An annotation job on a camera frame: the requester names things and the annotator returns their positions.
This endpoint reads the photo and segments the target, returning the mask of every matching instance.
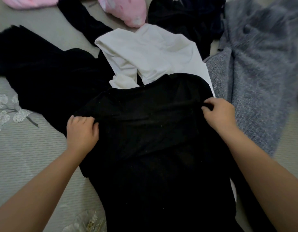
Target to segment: gray sweater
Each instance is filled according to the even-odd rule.
[[[273,156],[298,79],[298,0],[262,8],[254,0],[225,5],[219,51],[205,59],[216,97],[236,108],[238,126]]]

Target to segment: clothing pile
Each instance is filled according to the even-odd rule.
[[[57,5],[98,58],[11,26],[0,33],[0,75],[23,109],[65,136],[71,115],[99,122],[80,169],[107,230],[243,231],[231,178],[252,229],[276,231],[201,106],[227,99],[239,127],[274,154],[295,98],[298,0],[153,0],[135,33],[105,26],[79,0]],[[208,57],[213,39],[219,52]]]

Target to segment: pink clothing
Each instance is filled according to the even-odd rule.
[[[145,0],[98,0],[106,13],[120,18],[129,27],[145,24],[147,7]]]
[[[58,0],[3,0],[13,9],[30,9],[56,5]]]

